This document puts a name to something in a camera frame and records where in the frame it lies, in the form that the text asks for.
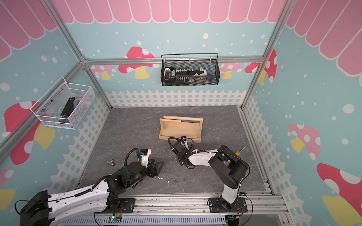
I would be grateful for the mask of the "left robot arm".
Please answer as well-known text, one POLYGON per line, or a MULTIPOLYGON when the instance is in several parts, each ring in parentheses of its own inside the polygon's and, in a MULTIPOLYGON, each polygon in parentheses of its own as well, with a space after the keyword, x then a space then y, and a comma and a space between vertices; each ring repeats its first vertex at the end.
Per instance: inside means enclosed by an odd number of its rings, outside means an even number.
POLYGON ((71 218, 121 208, 119 195, 136 187, 146 177, 157 177, 164 162, 149 159, 151 150, 132 149, 125 157, 124 166, 105 175, 93 185, 76 190, 49 194, 38 192, 25 206, 17 210, 21 226, 55 226, 71 218))

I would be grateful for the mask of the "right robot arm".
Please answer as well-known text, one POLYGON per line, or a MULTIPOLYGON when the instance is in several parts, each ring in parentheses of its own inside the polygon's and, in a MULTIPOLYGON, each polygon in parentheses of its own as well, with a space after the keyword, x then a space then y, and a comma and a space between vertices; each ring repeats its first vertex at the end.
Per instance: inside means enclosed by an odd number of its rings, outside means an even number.
POLYGON ((188 137, 170 137, 167 142, 175 153, 179 164, 188 169, 196 166, 210 167, 223 182, 223 191, 218 201, 209 201, 209 207, 217 207, 226 212, 232 211, 235 205, 239 206, 239 188, 244 179, 250 174, 250 166, 227 146, 220 146, 215 150, 191 149, 188 137))

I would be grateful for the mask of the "wooden jewelry display stand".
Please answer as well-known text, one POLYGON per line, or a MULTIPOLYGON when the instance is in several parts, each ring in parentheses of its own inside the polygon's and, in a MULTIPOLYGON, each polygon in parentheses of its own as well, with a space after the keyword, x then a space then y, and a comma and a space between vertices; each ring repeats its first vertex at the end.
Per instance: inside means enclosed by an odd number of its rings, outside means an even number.
POLYGON ((203 121, 203 118, 164 116, 160 119, 161 131, 159 139, 187 137, 191 138, 195 143, 200 143, 203 121))

